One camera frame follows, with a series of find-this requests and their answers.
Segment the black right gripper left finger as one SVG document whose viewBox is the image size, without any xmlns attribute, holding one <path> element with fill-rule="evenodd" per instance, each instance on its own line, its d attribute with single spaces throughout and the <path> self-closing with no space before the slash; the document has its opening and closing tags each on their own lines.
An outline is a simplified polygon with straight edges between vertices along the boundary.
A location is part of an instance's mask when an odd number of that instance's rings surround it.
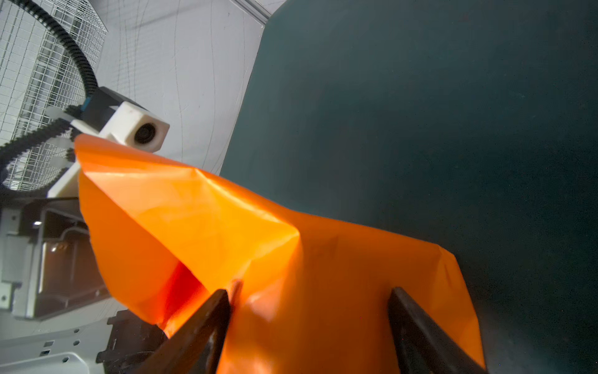
<svg viewBox="0 0 598 374">
<path fill-rule="evenodd" d="M 215 373 L 230 322 L 227 291 L 215 291 L 138 373 Z"/>
</svg>

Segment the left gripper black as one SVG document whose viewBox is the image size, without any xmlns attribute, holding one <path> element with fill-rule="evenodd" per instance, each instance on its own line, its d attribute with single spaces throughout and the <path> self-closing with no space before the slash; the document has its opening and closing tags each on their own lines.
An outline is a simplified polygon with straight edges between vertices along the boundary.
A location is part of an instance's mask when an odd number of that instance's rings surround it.
<svg viewBox="0 0 598 374">
<path fill-rule="evenodd" d="M 1 310 L 43 320 L 108 298 L 76 198 L 1 205 Z"/>
</svg>

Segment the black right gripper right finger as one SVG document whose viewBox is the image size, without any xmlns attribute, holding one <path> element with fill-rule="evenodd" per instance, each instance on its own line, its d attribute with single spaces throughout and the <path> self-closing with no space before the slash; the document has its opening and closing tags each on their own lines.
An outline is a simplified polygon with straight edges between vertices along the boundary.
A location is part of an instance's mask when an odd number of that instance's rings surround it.
<svg viewBox="0 0 598 374">
<path fill-rule="evenodd" d="M 400 372 L 414 372 L 410 345 L 431 373 L 486 372 L 403 288 L 391 291 L 388 317 Z"/>
</svg>

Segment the orange wrapping paper sheet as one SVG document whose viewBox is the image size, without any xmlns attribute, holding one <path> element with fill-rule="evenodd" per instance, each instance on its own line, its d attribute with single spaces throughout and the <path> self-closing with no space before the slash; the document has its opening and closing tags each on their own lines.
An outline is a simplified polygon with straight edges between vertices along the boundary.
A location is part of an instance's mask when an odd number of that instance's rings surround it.
<svg viewBox="0 0 598 374">
<path fill-rule="evenodd" d="M 213 292 L 233 291 L 219 372 L 396 373 L 387 304 L 397 287 L 485 363 L 466 282 L 441 246 L 289 210 L 97 137 L 77 137 L 75 153 L 80 208 L 115 299 L 173 337 Z"/>
</svg>

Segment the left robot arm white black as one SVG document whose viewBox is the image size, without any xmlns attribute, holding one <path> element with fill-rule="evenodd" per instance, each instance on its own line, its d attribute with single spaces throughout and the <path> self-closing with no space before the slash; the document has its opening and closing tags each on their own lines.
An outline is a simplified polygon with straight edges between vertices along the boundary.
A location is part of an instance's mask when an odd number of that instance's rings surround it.
<svg viewBox="0 0 598 374">
<path fill-rule="evenodd" d="M 79 207 L 74 141 L 156 152 L 169 126 L 98 84 L 88 1 L 1 4 L 1 317 L 40 322 L 109 296 Z"/>
</svg>

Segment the green table mat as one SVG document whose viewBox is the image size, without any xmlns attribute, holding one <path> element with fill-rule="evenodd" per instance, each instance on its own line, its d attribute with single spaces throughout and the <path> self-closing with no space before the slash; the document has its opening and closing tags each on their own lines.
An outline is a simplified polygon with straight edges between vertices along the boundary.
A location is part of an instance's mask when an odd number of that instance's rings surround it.
<svg viewBox="0 0 598 374">
<path fill-rule="evenodd" d="M 439 244 L 492 373 L 597 371 L 595 1 L 288 1 L 226 179 Z"/>
</svg>

